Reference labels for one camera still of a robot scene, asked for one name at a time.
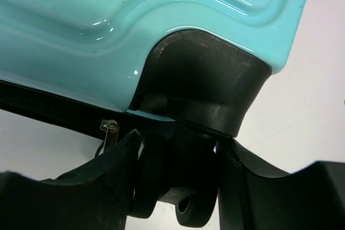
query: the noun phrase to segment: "black wheel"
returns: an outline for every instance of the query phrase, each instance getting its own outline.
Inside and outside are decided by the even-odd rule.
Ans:
[[[165,155],[165,138],[148,135],[138,161],[137,181],[130,215],[149,218],[161,194]]]
[[[186,227],[203,227],[210,220],[217,200],[218,187],[198,192],[175,205],[178,223]]]

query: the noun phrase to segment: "glossy turquoise surface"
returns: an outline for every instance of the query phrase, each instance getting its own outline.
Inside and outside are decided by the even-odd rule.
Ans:
[[[0,0],[0,79],[126,111],[152,47],[193,28],[277,73],[305,1]]]

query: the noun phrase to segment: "white surface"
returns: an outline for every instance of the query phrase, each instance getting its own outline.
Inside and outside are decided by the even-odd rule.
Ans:
[[[285,70],[250,108],[239,141],[289,172],[318,159],[345,162],[344,0],[308,0]],[[99,140],[0,111],[0,171],[54,178],[93,157]],[[185,229],[158,204],[130,229]],[[204,229],[219,229],[218,213]]]

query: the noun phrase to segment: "white background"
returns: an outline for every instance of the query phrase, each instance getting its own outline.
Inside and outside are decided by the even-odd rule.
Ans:
[[[315,160],[345,162],[345,0],[307,0],[286,68],[265,84],[239,141],[294,172]],[[90,160],[100,141],[0,111],[0,171],[54,178]],[[131,229],[185,229],[172,206],[158,204]],[[204,229],[219,229],[218,211]]]

